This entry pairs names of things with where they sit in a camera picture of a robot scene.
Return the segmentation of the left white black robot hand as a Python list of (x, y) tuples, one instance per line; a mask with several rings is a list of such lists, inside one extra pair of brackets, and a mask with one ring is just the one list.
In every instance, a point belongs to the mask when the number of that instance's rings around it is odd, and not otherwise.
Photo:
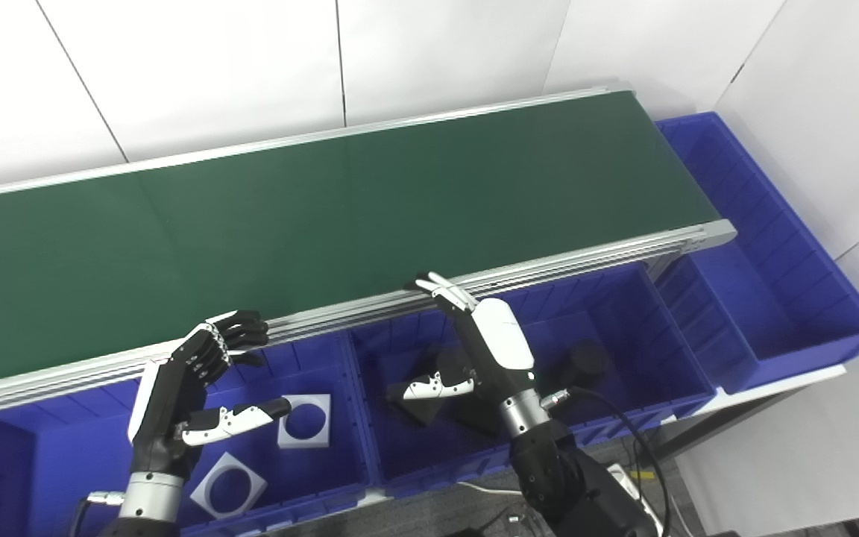
[(233, 366), (265, 366), (268, 343), (256, 310), (232, 310), (195, 325), (165, 358), (147, 362), (128, 425), (129, 472), (188, 480), (208, 443), (272, 424), (292, 411), (286, 398), (207, 409), (208, 387)]

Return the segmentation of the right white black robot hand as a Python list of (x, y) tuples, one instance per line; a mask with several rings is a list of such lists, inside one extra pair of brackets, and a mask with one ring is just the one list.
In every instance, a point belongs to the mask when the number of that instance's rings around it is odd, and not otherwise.
[(444, 400), (470, 393), (508, 409), (542, 414), (535, 390), (534, 354), (512, 308), (502, 299), (478, 299), (434, 271), (420, 273), (405, 289), (429, 296), (451, 320), (467, 358), (440, 365), (433, 374), (388, 387), (389, 401)]

